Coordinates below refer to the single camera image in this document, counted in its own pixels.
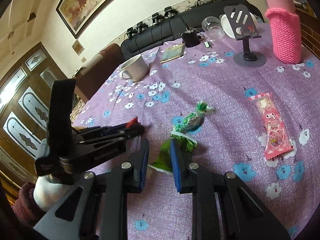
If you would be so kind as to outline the white gloved hand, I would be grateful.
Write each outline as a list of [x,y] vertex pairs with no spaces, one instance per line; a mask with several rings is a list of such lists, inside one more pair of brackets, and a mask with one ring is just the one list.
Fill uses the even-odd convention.
[[35,169],[38,176],[33,192],[33,198],[37,206],[44,212],[48,212],[56,202],[69,190],[71,185],[60,183],[56,178],[49,174],[44,174],[40,167],[40,159],[47,152],[47,139],[43,139],[40,150],[35,159]]

